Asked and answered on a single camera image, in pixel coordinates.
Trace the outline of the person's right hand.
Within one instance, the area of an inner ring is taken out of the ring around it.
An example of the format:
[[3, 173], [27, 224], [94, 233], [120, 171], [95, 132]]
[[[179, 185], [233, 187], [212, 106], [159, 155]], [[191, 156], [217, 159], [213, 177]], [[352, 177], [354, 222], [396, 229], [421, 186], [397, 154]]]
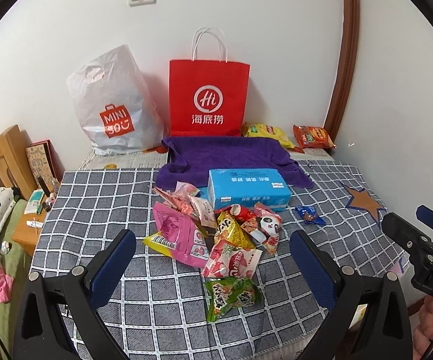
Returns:
[[419, 324], [413, 330], [413, 360], [422, 358], [433, 339], [433, 297], [425, 297], [418, 318]]

